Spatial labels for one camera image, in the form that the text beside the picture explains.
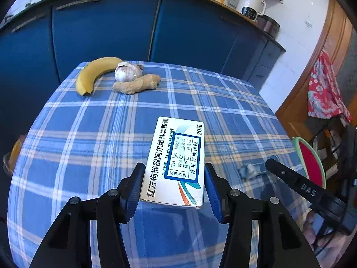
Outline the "white medicine box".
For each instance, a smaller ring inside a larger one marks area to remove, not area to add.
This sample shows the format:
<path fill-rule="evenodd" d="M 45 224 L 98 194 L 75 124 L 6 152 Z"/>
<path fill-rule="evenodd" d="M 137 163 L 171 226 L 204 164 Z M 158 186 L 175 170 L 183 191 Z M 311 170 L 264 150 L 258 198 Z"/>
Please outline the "white medicine box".
<path fill-rule="evenodd" d="M 205 181 L 204 123 L 158 118 L 140 192 L 142 201 L 201 208 Z"/>

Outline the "blue kitchen cabinets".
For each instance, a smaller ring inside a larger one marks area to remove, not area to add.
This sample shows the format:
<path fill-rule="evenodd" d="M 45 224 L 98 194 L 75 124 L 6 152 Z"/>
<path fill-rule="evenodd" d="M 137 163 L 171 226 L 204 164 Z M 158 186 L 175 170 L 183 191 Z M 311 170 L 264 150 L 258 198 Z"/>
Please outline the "blue kitchen cabinets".
<path fill-rule="evenodd" d="M 43 0 L 1 28 L 1 125 L 17 138 L 80 63 L 104 56 L 213 71 L 261 88 L 284 48 L 211 0 Z"/>

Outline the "black metal rack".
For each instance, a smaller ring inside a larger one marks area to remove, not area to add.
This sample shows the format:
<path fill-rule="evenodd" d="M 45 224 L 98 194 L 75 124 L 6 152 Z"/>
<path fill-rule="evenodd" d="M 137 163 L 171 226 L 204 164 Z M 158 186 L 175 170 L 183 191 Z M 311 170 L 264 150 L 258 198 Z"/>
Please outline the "black metal rack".
<path fill-rule="evenodd" d="M 347 202 L 351 173 L 348 158 L 356 151 L 356 127 L 343 115 L 329 119 L 309 118 L 308 129 L 313 137 L 309 143 L 321 160 L 326 176 L 326 190 Z"/>

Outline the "blue crumpled wrapper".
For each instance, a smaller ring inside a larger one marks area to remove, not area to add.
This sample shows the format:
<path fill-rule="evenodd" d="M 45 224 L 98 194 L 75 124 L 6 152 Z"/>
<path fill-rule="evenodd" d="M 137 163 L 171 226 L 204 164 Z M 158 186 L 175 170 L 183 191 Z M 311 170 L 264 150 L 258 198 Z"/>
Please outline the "blue crumpled wrapper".
<path fill-rule="evenodd" d="M 252 180 L 257 176 L 262 176 L 267 173 L 268 170 L 265 167 L 265 163 L 266 160 L 249 161 L 238 168 L 238 173 L 243 180 Z"/>

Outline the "blue plaid tablecloth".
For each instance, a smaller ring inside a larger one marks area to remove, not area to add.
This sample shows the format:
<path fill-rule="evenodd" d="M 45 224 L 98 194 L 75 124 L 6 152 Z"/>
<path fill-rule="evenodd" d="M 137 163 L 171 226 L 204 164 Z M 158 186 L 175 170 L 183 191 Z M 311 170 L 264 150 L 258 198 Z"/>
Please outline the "blue plaid tablecloth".
<path fill-rule="evenodd" d="M 147 62 L 156 90 L 131 96 L 112 90 L 106 74 L 88 97 L 77 94 L 78 69 L 54 91 L 27 133 L 12 177 L 7 229 L 14 262 L 28 267 L 64 204 L 115 188 L 146 163 L 160 116 L 201 121 L 205 160 L 230 185 L 256 199 L 278 197 L 298 225 L 309 205 L 272 174 L 242 180 L 245 163 L 276 155 L 302 171 L 290 138 L 251 84 L 210 71 Z"/>

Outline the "red floral cloth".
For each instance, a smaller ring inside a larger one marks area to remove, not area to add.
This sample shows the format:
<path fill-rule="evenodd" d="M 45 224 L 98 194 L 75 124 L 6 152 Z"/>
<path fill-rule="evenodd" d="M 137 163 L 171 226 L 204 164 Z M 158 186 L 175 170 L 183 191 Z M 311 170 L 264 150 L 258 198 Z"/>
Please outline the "red floral cloth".
<path fill-rule="evenodd" d="M 317 119 L 331 119 L 343 115 L 352 123 L 352 115 L 343 103 L 330 57 L 322 49 L 312 67 L 307 92 L 307 114 Z"/>

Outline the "yellow banana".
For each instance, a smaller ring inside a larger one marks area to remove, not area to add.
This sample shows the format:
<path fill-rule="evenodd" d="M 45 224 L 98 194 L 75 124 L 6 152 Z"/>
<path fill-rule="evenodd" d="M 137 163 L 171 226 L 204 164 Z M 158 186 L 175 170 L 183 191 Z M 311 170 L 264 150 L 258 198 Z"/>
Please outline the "yellow banana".
<path fill-rule="evenodd" d="M 93 92 L 94 82 L 100 76 L 114 71 L 122 60 L 118 57 L 101 57 L 86 64 L 76 79 L 76 91 L 81 96 Z"/>

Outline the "garlic bulb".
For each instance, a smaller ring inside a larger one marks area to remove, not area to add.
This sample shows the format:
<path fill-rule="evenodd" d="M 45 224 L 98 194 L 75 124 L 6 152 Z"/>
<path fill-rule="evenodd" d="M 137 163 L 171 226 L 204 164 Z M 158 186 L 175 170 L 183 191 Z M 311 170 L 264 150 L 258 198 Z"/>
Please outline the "garlic bulb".
<path fill-rule="evenodd" d="M 142 76 L 143 69 L 143 65 L 120 62 L 114 72 L 115 80 L 116 82 L 132 82 Z"/>

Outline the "ginger root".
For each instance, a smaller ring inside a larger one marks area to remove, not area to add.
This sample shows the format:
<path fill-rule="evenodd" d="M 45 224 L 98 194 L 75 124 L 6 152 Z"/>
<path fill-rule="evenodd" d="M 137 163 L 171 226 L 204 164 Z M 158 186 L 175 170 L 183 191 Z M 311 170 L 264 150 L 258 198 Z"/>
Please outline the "ginger root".
<path fill-rule="evenodd" d="M 131 82 L 115 82 L 112 89 L 116 92 L 132 95 L 144 90 L 155 90 L 161 82 L 157 74 L 146 74 Z"/>

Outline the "dark rice cooker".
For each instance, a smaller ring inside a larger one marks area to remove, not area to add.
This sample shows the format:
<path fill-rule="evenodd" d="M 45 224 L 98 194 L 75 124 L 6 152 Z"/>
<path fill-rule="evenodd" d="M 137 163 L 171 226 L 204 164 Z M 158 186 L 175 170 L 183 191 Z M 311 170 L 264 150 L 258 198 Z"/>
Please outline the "dark rice cooker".
<path fill-rule="evenodd" d="M 257 17 L 258 28 L 267 33 L 272 39 L 276 39 L 280 31 L 280 25 L 276 20 L 267 15 Z"/>

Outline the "white electric kettle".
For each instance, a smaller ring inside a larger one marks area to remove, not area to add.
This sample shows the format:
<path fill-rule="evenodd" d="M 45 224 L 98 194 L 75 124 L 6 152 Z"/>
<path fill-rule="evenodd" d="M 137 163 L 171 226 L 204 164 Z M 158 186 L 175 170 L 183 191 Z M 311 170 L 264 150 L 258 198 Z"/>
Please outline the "white electric kettle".
<path fill-rule="evenodd" d="M 236 10 L 255 22 L 259 16 L 265 14 L 266 2 L 264 0 L 239 0 Z"/>

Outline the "wooden door frame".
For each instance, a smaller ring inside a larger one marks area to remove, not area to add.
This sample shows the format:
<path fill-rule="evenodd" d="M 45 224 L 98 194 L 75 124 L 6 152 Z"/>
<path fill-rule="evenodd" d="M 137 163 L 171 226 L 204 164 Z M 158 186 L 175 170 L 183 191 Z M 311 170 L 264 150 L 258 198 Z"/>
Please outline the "wooden door frame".
<path fill-rule="evenodd" d="M 300 78 L 275 113 L 290 138 L 302 137 L 310 141 L 315 133 L 308 127 L 312 111 L 309 91 L 316 89 L 312 76 L 318 63 L 329 61 L 332 76 L 336 76 L 347 57 L 352 40 L 353 25 L 337 0 L 329 0 L 326 19 L 315 49 Z"/>

